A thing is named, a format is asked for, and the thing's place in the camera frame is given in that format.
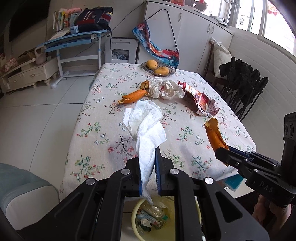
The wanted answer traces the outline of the person right hand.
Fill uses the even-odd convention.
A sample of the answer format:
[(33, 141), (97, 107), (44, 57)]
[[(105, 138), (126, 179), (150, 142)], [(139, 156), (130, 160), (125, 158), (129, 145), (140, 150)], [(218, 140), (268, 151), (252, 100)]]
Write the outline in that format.
[(276, 206), (267, 198), (259, 195), (257, 204), (255, 204), (252, 217), (255, 218), (267, 231), (271, 237), (274, 237), (284, 226), (292, 213), (292, 205), (285, 208)]

